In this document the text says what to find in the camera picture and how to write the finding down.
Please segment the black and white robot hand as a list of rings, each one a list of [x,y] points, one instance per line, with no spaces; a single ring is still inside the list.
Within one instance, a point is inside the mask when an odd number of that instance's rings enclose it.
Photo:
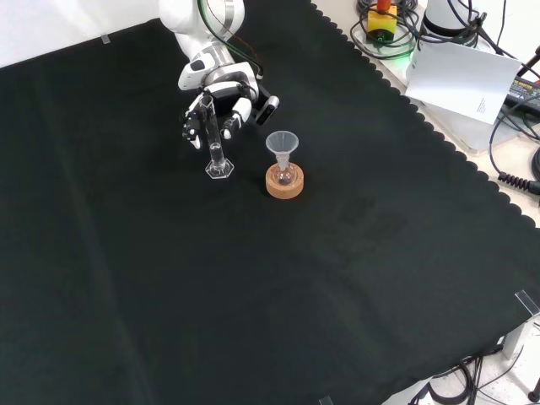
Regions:
[[[214,115],[224,116],[219,134],[229,140],[248,121],[252,102],[257,100],[258,93],[249,84],[237,81],[224,81],[200,88],[195,100],[181,116],[181,136],[195,149],[202,146],[203,121],[199,102],[204,96],[213,99]]]

